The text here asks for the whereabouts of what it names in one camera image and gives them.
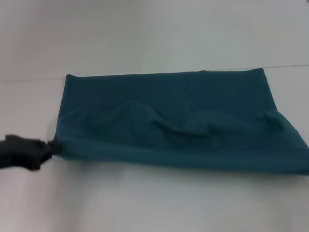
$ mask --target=fabric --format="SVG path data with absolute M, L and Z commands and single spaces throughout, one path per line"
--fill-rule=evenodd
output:
M 309 174 L 263 69 L 67 75 L 56 137 L 68 160 Z

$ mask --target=white background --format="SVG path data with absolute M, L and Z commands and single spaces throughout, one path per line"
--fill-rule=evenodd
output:
M 0 0 L 0 136 L 52 139 L 64 76 L 264 67 L 309 144 L 306 0 Z M 0 171 L 1 232 L 306 232 L 306 178 L 53 159 Z

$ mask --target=teal cloth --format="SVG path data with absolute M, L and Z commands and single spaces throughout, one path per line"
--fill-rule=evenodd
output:
M 309 174 L 263 69 L 67 75 L 56 137 L 68 160 Z

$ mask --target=white table surface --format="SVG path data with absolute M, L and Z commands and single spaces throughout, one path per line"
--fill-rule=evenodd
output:
M 67 73 L 280 66 L 265 68 L 273 97 L 309 144 L 308 22 L 305 0 L 1 1 L 0 139 L 52 139 Z M 55 158 L 0 183 L 1 232 L 309 228 L 305 177 Z

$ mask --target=white wall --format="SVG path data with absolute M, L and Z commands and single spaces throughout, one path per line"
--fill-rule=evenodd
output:
M 309 144 L 306 0 L 0 0 L 0 139 L 51 139 L 63 77 L 266 68 Z M 0 171 L 1 232 L 306 232 L 305 178 L 53 159 Z

